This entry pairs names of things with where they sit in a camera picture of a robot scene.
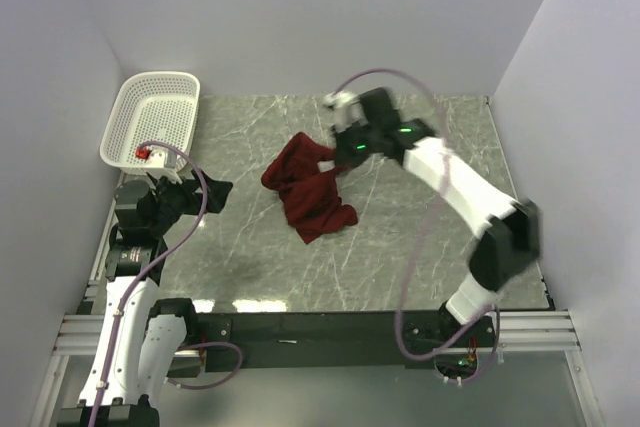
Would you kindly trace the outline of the dark red t shirt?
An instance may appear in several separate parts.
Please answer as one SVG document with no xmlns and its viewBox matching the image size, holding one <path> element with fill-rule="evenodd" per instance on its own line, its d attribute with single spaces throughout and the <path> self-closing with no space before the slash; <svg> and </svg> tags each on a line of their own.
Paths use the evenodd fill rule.
<svg viewBox="0 0 640 427">
<path fill-rule="evenodd" d="M 309 244 L 358 223 L 354 207 L 339 195 L 337 177 L 344 170 L 333 162 L 335 150 L 303 132 L 295 134 L 261 176 L 261 184 L 279 196 L 286 221 Z"/>
</svg>

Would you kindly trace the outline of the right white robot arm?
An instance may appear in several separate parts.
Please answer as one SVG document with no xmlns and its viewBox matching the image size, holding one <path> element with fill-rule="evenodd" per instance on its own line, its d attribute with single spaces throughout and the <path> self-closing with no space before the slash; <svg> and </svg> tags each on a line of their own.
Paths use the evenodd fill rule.
<svg viewBox="0 0 640 427">
<path fill-rule="evenodd" d="M 474 333 L 472 318 L 539 259 L 538 207 L 486 181 L 423 120 L 403 119 L 386 88 L 331 93 L 323 104 L 333 114 L 337 165 L 355 168 L 369 156 L 381 154 L 439 191 L 472 232 L 476 244 L 469 272 L 445 303 L 447 315 L 438 324 L 444 342 L 464 344 Z"/>
</svg>

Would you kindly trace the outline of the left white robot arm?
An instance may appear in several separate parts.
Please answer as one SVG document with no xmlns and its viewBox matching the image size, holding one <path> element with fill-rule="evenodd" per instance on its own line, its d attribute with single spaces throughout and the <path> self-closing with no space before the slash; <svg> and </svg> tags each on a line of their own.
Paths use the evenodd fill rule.
<svg viewBox="0 0 640 427">
<path fill-rule="evenodd" d="M 175 352 L 200 335 L 189 298 L 160 299 L 164 236 L 183 216 L 218 214 L 229 181 L 193 174 L 131 180 L 115 193 L 116 224 L 105 261 L 106 306 L 91 371 L 74 408 L 60 426 L 157 426 L 158 400 Z"/>
</svg>

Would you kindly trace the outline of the white perforated plastic basket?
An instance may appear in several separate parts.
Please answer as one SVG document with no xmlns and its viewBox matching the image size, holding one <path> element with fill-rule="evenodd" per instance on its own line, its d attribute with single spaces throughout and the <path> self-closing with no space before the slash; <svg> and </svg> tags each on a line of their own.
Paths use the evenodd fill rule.
<svg viewBox="0 0 640 427">
<path fill-rule="evenodd" d="M 150 71 L 121 86 L 104 131 L 100 157 L 129 175 L 142 175 L 137 147 L 155 140 L 188 153 L 199 110 L 200 82 L 190 73 Z"/>
</svg>

